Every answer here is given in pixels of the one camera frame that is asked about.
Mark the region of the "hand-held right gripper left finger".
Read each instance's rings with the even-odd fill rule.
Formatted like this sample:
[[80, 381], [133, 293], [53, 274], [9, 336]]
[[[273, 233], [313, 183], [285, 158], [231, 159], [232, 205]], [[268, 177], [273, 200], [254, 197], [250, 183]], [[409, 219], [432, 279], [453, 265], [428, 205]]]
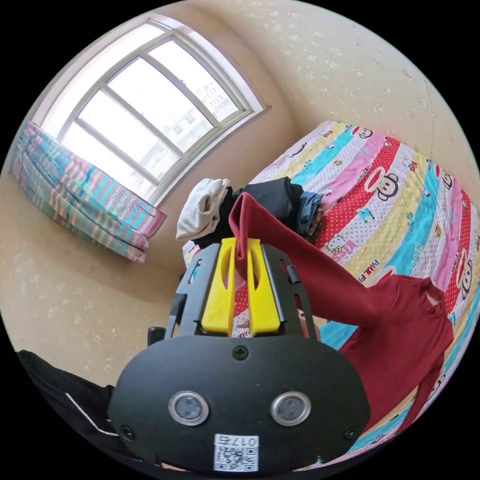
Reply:
[[201, 327], [211, 335], [231, 335], [235, 306], [236, 239], [224, 238], [219, 244]]

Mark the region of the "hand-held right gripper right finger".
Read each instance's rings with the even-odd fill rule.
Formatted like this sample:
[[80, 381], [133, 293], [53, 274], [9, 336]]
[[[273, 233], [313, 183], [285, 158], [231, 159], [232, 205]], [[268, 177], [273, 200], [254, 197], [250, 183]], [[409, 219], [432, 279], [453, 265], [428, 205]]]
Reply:
[[247, 240], [247, 292], [251, 336], [275, 334], [280, 318], [261, 242]]

